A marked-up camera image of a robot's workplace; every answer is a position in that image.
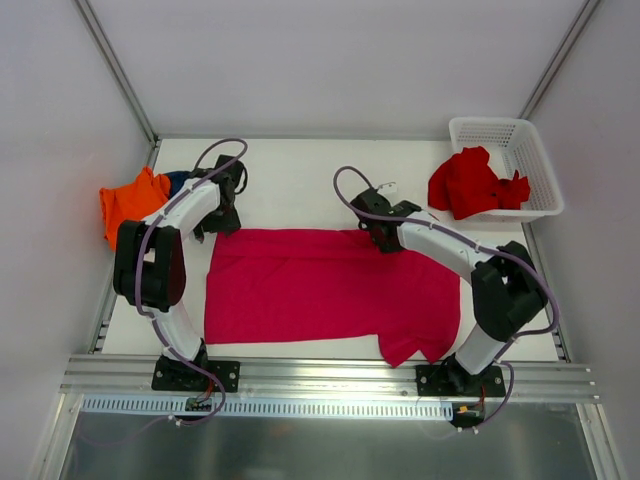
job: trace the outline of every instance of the white wall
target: white wall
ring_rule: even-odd
[[[535,233],[574,360],[595,366],[629,473],[640,471],[638,25],[640,2],[604,2],[533,118],[567,202]]]
[[[147,144],[71,1],[0,15],[0,477],[28,478],[69,354],[90,335],[111,253],[98,189]]]
[[[160,134],[448,138],[518,115],[583,0],[93,0]]]

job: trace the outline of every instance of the orange shirt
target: orange shirt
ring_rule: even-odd
[[[142,220],[169,200],[171,181],[166,175],[153,176],[144,167],[135,181],[119,188],[101,188],[100,206],[105,226],[105,238],[111,250],[116,249],[118,227],[124,220]]]

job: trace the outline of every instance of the white basket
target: white basket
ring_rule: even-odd
[[[484,147],[489,166],[499,178],[513,178],[516,170],[531,186],[522,210],[488,210],[466,220],[478,222],[531,222],[564,209],[558,181],[536,127],[526,120],[493,117],[457,117],[449,122],[453,151]]]

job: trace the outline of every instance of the white tabletop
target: white tabletop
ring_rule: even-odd
[[[212,140],[164,140],[154,170],[170,172],[190,170],[200,153]],[[213,166],[218,154],[234,154],[238,146],[223,145],[210,153],[202,166]],[[396,182],[397,193],[389,195],[395,203],[410,200],[422,207],[427,203],[427,182],[435,169],[452,154],[449,142],[372,141],[372,140],[249,140],[242,161],[249,172],[246,191],[236,200],[245,228],[321,228],[354,229],[357,221],[335,196],[334,172],[343,165],[360,168],[378,185]],[[499,158],[491,166],[500,175],[504,170]],[[354,174],[345,172],[340,185],[347,198],[364,190]],[[456,223],[447,214],[432,210],[443,221],[451,222],[469,236],[494,244],[516,240],[525,244],[520,224],[470,225]],[[184,257],[187,287],[183,297],[193,326],[204,330],[206,275],[211,263],[215,238],[204,244],[187,240]],[[454,351],[473,326],[471,288],[460,282],[461,319]],[[540,313],[525,329],[547,326]],[[210,355],[233,357],[381,359],[375,335],[342,340],[318,340],[291,343],[208,345]],[[146,319],[123,297],[118,297],[104,342],[103,353],[158,355],[160,342]],[[413,358],[422,359],[421,354]],[[555,361],[557,354],[551,334],[520,339],[505,354],[505,359]]]

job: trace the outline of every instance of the fabric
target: fabric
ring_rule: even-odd
[[[180,191],[180,189],[184,186],[184,182],[187,181],[191,172],[188,171],[176,171],[176,172],[168,172],[164,175],[167,176],[169,181],[171,182],[171,189],[169,190],[169,199],[175,197],[176,193]]]
[[[119,188],[101,188],[100,206],[105,226],[105,238],[111,250],[116,249],[118,227],[125,220],[142,220],[167,203],[171,182],[144,167],[135,181]]]
[[[489,152],[474,147],[463,148],[440,165],[429,179],[428,202],[462,220],[496,208],[519,210],[530,194],[527,177],[520,178],[516,171],[512,180],[498,179],[489,167]]]
[[[377,334],[395,367],[417,351],[438,360],[459,323],[457,275],[418,253],[383,255],[366,232],[240,230],[216,240],[207,344]]]

